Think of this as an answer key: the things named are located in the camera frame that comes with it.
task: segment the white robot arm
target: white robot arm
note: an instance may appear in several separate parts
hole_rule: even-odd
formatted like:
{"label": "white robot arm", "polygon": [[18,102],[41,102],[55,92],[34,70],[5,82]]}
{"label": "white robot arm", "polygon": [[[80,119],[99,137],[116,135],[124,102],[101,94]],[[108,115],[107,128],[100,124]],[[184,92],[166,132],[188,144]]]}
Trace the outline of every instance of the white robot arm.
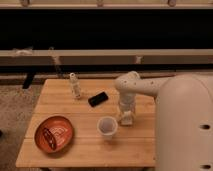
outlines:
{"label": "white robot arm", "polygon": [[136,93],[155,97],[157,171],[213,170],[213,76],[140,79],[130,72],[115,87],[120,109],[128,110]]}

